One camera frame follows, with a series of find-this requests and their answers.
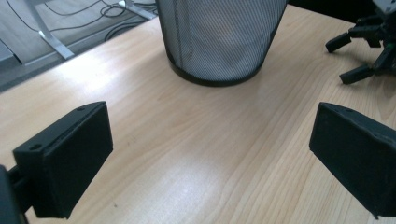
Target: black mesh trash can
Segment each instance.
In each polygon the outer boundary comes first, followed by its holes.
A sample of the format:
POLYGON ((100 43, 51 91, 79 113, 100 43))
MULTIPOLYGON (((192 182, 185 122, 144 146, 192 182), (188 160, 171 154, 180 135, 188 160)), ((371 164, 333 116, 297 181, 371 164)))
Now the black mesh trash can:
POLYGON ((156 0, 173 69, 206 86, 256 75, 288 0, 156 0))

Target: black cable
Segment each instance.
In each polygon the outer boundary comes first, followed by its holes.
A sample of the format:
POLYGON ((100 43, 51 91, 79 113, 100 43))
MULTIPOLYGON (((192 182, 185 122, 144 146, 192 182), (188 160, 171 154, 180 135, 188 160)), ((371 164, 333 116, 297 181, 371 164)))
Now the black cable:
POLYGON ((90 22, 88 22, 88 23, 82 24, 82 25, 80 25, 80 26, 72 26, 72 27, 57 28, 57 29, 53 29, 53 30, 49 30, 49 31, 50 31, 50 32, 54 32, 54 31, 72 30, 72 29, 82 28, 82 27, 91 25, 92 23, 94 23, 94 22, 96 22, 96 21, 99 21, 99 20, 102 19, 103 17, 107 17, 107 18, 118 17, 118 16, 120 16, 122 13, 124 13, 125 10, 126 10, 125 7, 120 7, 120 6, 117 5, 117 4, 113 4, 113 5, 106 4, 106 6, 105 6, 105 7, 102 7, 102 9, 100 10, 101 16, 100 16, 99 18, 93 20, 93 21, 90 21, 90 22), (107 15, 107 13, 108 13, 111 9, 113 9, 113 8, 122 8, 122 12, 119 13, 119 14, 117 14, 117 15, 114 15, 114 16, 111 16, 111 15, 109 16, 109 15, 107 15))
POLYGON ((107 3, 107 2, 105 2, 104 0, 101 0, 105 5, 107 5, 107 6, 111 6, 111 4, 109 4, 109 3, 107 3))
POLYGON ((28 24, 26 23, 26 21, 24 21, 24 20, 20 17, 20 15, 15 11, 14 7, 12 7, 12 5, 8 2, 8 0, 6 0, 6 1, 7 1, 8 5, 9 5, 9 7, 11 8, 11 10, 15 13, 15 15, 17 15, 17 17, 18 17, 29 29, 31 29, 32 31, 38 32, 37 29, 32 28, 30 25, 28 25, 28 24))
POLYGON ((136 26, 138 26, 139 24, 141 24, 143 21, 135 21, 135 22, 126 22, 123 24, 120 24, 116 27, 114 27, 113 29, 111 29, 107 35, 105 36, 105 41, 113 38, 117 33, 127 30, 127 29, 132 29, 135 28, 136 26))
POLYGON ((140 7, 154 7, 154 6, 156 6, 155 3, 134 3, 134 4, 137 6, 140 6, 140 7))
POLYGON ((57 15, 59 15, 59 16, 72 16, 72 15, 78 14, 78 13, 80 13, 80 12, 82 12, 82 11, 85 11, 85 10, 87 10, 87 9, 90 8, 90 7, 93 7, 94 5, 100 3, 101 1, 102 1, 102 0, 98 0, 98 1, 96 1, 96 2, 94 2, 94 3, 92 3, 92 4, 90 4, 89 6, 84 7, 84 8, 81 9, 81 10, 78 10, 78 11, 75 11, 75 12, 71 12, 71 13, 66 13, 66 14, 63 14, 63 13, 60 13, 60 12, 55 11, 55 10, 52 9, 47 3, 44 3, 44 5, 46 5, 46 7, 47 7, 49 10, 51 10, 53 13, 55 13, 55 14, 57 14, 57 15))

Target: metal bracket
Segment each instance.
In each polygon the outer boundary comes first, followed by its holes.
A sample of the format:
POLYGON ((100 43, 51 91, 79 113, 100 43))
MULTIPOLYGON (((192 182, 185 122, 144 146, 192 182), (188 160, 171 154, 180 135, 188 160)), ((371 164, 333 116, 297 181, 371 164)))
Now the metal bracket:
POLYGON ((74 57, 74 53, 50 32, 46 23, 44 23, 43 19, 40 17, 40 14, 38 14, 38 11, 35 9, 35 6, 42 2, 40 2, 40 1, 32 2, 30 0, 24 0, 24 2, 26 4, 26 6, 29 8, 30 13, 32 13, 33 18, 37 22, 37 25, 40 29, 40 31, 38 33, 41 35, 41 37, 53 49, 55 49, 59 54, 61 54, 62 57, 64 57, 64 59, 68 60, 68 59, 74 57))
POLYGON ((396 11, 396 4, 390 0, 373 0, 376 6, 385 14, 389 15, 396 11))
POLYGON ((148 20, 152 20, 152 19, 154 19, 154 18, 157 17, 157 15, 155 15, 155 14, 153 14, 153 13, 151 13, 151 12, 148 12, 148 11, 146 11, 145 9, 141 8, 141 7, 137 7, 137 6, 134 4, 134 2, 131 1, 131 0, 122 0, 122 1, 119 1, 119 5, 120 5, 121 7, 125 7, 126 9, 128 9, 128 10, 130 10, 130 11, 136 13, 137 15, 139 15, 139 16, 141 16, 141 17, 144 17, 144 18, 146 18, 146 19, 148 19, 148 20))

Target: desk surface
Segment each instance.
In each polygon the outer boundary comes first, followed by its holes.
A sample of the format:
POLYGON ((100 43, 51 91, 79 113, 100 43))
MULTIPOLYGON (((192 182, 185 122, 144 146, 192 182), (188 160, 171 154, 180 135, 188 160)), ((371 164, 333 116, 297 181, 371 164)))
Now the desk surface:
POLYGON ((394 77, 338 78, 380 51, 356 40, 326 52, 351 25, 288 7, 260 73, 208 88, 174 74, 147 22, 2 93, 0 163, 70 110, 107 101, 114 152, 68 222, 30 210, 31 223, 374 223, 308 147, 319 102, 396 128, 394 77))

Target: screw hole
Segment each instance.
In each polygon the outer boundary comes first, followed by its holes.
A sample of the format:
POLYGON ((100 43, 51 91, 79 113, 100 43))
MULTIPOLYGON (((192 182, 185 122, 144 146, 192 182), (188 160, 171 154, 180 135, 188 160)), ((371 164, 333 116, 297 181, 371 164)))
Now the screw hole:
POLYGON ((38 150, 39 148, 41 148, 41 144, 35 144, 29 147, 29 150, 34 151, 34 150, 38 150))

